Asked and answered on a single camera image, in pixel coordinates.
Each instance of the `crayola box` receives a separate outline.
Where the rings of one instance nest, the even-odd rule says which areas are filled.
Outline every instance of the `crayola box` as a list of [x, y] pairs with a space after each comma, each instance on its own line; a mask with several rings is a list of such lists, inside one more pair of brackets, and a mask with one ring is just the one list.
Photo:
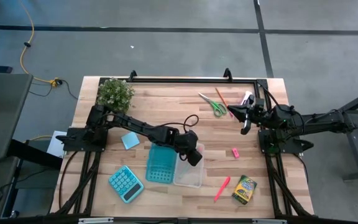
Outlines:
[[241, 202], [243, 205], [246, 205], [251, 199], [256, 185], [257, 183], [251, 178], [247, 177], [246, 175], [242, 175], [239, 184], [231, 196]]

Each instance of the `wooden tabletop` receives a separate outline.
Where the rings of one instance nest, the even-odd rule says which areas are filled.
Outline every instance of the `wooden tabletop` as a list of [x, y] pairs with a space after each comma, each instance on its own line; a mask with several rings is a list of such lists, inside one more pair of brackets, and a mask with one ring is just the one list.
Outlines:
[[[73, 119], [73, 127], [83, 128], [96, 100], [100, 77], [84, 77], [79, 100]], [[102, 153], [92, 216], [109, 217], [193, 217], [193, 218], [273, 218], [272, 199], [264, 156], [260, 153], [256, 126], [247, 135], [241, 135], [242, 123], [228, 114], [216, 118], [212, 107], [198, 92], [221, 102], [215, 87], [227, 101], [237, 105], [246, 91], [254, 92], [248, 84], [206, 84], [206, 83], [134, 83], [135, 96], [127, 113], [151, 125], [167, 122], [184, 122], [191, 114], [200, 117], [192, 128], [199, 142], [205, 145], [203, 184], [200, 188], [159, 184], [145, 179], [146, 162], [151, 142], [138, 135], [140, 144], [126, 151], [121, 136], [125, 129], [109, 130], [106, 151]], [[268, 79], [268, 87], [279, 103], [288, 104], [284, 81], [281, 78]], [[235, 159], [231, 149], [237, 148], [240, 158]], [[63, 160], [62, 170], [71, 153]], [[306, 211], [313, 213], [313, 207], [306, 183], [302, 163], [291, 154], [283, 154], [283, 165], [287, 184]], [[79, 152], [69, 164], [62, 186], [62, 202], [73, 193], [80, 179], [84, 152]], [[127, 165], [143, 183], [145, 190], [131, 203], [125, 204], [109, 186], [108, 178], [123, 165]], [[231, 197], [241, 175], [257, 182], [250, 202], [242, 205]], [[214, 197], [227, 176], [231, 177], [219, 200]], [[57, 185], [51, 212], [58, 210]], [[81, 211], [87, 199], [83, 197]], [[285, 212], [282, 193], [277, 190], [280, 208]]]

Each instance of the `teal calculator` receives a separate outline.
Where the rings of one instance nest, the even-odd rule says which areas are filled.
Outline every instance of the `teal calculator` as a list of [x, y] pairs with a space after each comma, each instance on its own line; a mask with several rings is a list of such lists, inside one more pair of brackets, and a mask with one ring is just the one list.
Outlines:
[[109, 178], [109, 184], [125, 203], [134, 200], [144, 188], [128, 166], [122, 166], [113, 174]]

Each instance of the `green plant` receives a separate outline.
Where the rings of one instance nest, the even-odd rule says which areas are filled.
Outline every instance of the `green plant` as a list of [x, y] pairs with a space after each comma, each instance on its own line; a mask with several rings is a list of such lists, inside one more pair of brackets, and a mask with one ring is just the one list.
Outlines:
[[126, 113], [131, 104], [135, 90], [125, 80], [110, 78], [99, 86], [96, 102], [109, 107], [112, 111]]

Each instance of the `calculator display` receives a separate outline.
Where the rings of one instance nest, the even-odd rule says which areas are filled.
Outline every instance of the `calculator display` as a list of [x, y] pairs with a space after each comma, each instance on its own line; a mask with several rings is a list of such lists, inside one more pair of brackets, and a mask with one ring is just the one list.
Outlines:
[[124, 195], [124, 199], [125, 200], [130, 199], [133, 196], [133, 194], [136, 193], [139, 189], [140, 189], [140, 184], [135, 184], [135, 186], [132, 189], [130, 189], [128, 193]]

